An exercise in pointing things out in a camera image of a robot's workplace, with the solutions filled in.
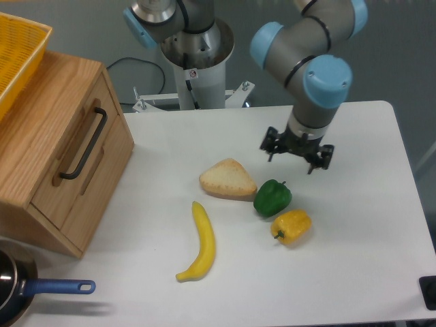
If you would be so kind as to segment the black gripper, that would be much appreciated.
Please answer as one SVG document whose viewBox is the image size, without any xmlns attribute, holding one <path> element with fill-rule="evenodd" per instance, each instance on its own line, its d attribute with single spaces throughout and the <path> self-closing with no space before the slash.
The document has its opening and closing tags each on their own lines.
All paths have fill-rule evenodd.
<svg viewBox="0 0 436 327">
<path fill-rule="evenodd" d="M 289 127 L 281 134 L 274 127 L 269 127 L 260 150 L 268 154 L 268 162 L 272 161 L 274 155 L 282 153 L 303 157 L 309 163 L 307 174 L 311 174 L 317 169 L 327 170 L 333 157 L 334 145 L 320 146 L 321 140 L 322 138 L 309 139 L 306 133 L 299 137 Z"/>
</svg>

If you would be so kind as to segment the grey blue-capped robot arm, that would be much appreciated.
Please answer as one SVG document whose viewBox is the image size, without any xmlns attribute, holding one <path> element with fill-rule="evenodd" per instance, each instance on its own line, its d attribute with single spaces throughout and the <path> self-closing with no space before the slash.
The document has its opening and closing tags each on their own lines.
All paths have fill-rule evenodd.
<svg viewBox="0 0 436 327">
<path fill-rule="evenodd" d="M 291 27 L 262 26 L 249 53 L 295 99 L 283 132 L 269 127 L 261 149 L 303 157 L 311 169 L 327 169 L 334 147 L 322 144 L 346 100 L 352 71 L 330 54 L 366 24 L 364 1 L 297 1 L 301 19 Z M 172 64 L 183 110 L 222 108 L 225 63 L 234 49 L 232 30 L 215 15 L 212 1 L 134 1 L 123 16 L 145 48 L 159 47 Z"/>
</svg>

